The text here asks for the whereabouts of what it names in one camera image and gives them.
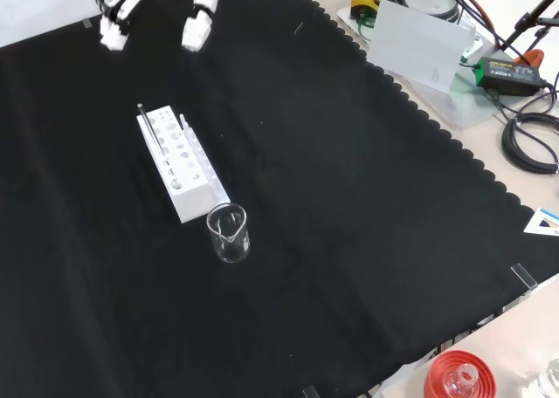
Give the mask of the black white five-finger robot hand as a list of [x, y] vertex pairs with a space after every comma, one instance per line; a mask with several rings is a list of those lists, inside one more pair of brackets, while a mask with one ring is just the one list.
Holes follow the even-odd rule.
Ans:
[[[100, 13], [100, 43], [111, 51], [121, 51], [132, 28], [132, 16], [143, 0], [95, 0]], [[187, 17], [181, 46], [198, 52], [210, 35], [218, 0], [193, 0], [192, 14]]]

